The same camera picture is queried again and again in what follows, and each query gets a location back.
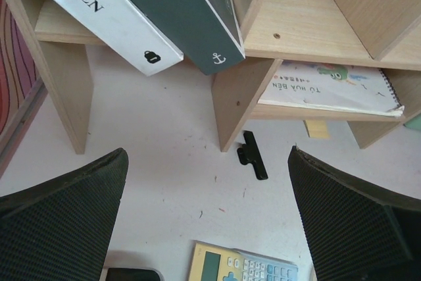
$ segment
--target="black logo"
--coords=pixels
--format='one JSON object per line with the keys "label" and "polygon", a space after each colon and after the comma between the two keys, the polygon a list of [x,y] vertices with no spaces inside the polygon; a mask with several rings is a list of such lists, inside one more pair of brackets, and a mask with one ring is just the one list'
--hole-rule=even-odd
{"label": "black logo", "polygon": [[155,52],[150,52],[150,51],[145,52],[145,58],[151,64],[155,64],[161,60],[161,56],[159,56]]}

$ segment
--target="striped fabric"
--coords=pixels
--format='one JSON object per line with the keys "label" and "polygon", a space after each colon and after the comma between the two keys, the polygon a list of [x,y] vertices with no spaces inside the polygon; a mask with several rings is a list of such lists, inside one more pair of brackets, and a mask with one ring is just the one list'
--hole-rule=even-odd
{"label": "striped fabric", "polygon": [[5,0],[0,0],[0,135],[38,78],[34,60]]}

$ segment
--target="white table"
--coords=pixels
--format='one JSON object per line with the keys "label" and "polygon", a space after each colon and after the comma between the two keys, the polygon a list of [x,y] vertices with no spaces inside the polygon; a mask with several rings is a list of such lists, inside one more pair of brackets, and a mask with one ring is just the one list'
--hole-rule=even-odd
{"label": "white table", "polygon": [[269,175],[258,181],[235,146],[219,150],[210,77],[183,63],[146,78],[105,47],[90,48],[89,56],[95,92],[86,154],[74,154],[48,97],[0,179],[0,195],[123,147],[130,167],[106,266],[153,267],[167,281],[184,281],[193,240],[201,240],[293,261],[307,281],[311,257],[287,169],[295,143],[421,198],[421,133],[402,128],[360,150],[344,122],[329,123],[331,140],[312,140],[302,122],[251,120],[245,129],[255,133]]}

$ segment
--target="calculator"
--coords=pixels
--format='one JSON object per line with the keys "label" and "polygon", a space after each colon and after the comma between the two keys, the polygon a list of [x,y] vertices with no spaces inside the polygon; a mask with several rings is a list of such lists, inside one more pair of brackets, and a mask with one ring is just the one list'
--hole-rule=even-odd
{"label": "calculator", "polygon": [[297,281],[293,263],[196,242],[189,281]]}

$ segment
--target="notebook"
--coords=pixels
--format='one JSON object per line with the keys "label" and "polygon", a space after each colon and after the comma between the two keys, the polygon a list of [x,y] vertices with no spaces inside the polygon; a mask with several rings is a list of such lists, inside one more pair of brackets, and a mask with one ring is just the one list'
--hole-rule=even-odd
{"label": "notebook", "polygon": [[259,103],[400,117],[404,107],[378,68],[284,61]]}

